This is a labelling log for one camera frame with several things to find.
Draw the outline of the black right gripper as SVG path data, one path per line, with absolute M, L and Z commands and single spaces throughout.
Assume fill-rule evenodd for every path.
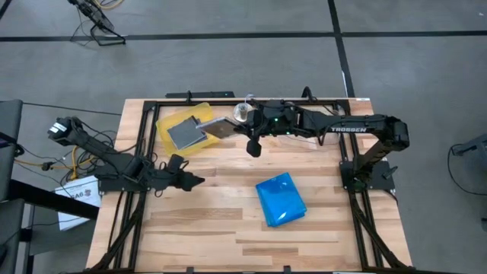
M 263 103 L 254 100 L 252 106 L 254 109 L 249 112 L 248 124 L 237 124 L 235 133 L 249 137 L 303 135 L 303 129 L 299 127 L 298 108 L 291 101 L 268 100 Z

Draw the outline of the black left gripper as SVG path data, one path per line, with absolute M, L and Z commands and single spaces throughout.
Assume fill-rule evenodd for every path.
M 163 191 L 169 186 L 190 192 L 193 187 L 203 183 L 203 177 L 196 176 L 189 171 L 178 170 L 175 173 L 165 170 L 153 170 L 150 172 L 150 187 L 156 191 Z

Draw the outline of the clear jewel case black tray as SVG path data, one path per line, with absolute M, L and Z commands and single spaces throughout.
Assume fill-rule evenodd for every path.
M 167 130 L 177 150 L 183 150 L 208 139 L 208 136 L 197 128 L 199 124 L 200 119 L 191 116 Z
M 238 123 L 229 119 L 226 116 L 223 116 L 212 119 L 208 122 L 200 123 L 196 126 L 196 128 L 205 133 L 213 135 L 216 138 L 225 139 L 236 135 L 236 129 L 238 128 L 238 126 Z

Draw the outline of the blue jewel case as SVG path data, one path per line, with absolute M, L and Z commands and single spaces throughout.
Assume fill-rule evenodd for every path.
M 307 207 L 289 173 L 256 185 L 268 227 L 276 228 L 305 216 Z

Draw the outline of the brass spool with white tag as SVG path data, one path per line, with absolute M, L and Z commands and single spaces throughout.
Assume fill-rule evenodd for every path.
M 249 112 L 253 110 L 253 106 L 250 103 L 254 97 L 253 94 L 248 94 L 244 98 L 243 103 L 238 103 L 235 106 L 233 115 L 239 123 L 245 123 L 247 121 Z

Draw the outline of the black power bar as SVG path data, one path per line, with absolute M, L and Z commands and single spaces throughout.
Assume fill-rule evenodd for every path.
M 193 98 L 235 98 L 235 94 L 233 91 L 186 91 L 180 93 L 166 93 L 165 97 L 168 99 L 183 98 L 189 100 Z

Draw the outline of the white printed paper sheet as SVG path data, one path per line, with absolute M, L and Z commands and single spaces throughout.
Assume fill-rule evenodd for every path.
M 71 197 L 98 208 L 101 205 L 98 179 L 95 176 L 70 181 L 64 186 L 55 188 L 54 192 L 60 196 Z M 60 231 L 67 231 L 88 221 L 87 218 L 76 217 L 63 212 L 58 213 L 58 219 Z

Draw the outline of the black desk edge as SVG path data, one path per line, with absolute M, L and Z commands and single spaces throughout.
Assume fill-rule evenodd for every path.
M 99 208 L 18 180 L 0 181 L 0 201 L 22 199 L 26 203 L 78 217 L 96 219 Z

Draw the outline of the black floor stand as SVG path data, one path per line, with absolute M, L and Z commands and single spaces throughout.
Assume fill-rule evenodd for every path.
M 89 21 L 93 23 L 90 29 L 91 39 L 94 40 L 99 46 L 115 46 L 125 45 L 126 38 L 115 32 L 115 27 L 108 17 L 104 14 L 101 7 L 95 0 L 67 0 L 69 4 L 76 7 L 79 14 L 83 14 Z M 112 42 L 102 42 L 95 34 L 96 30 L 100 30 L 102 33 L 109 34 L 116 38 Z

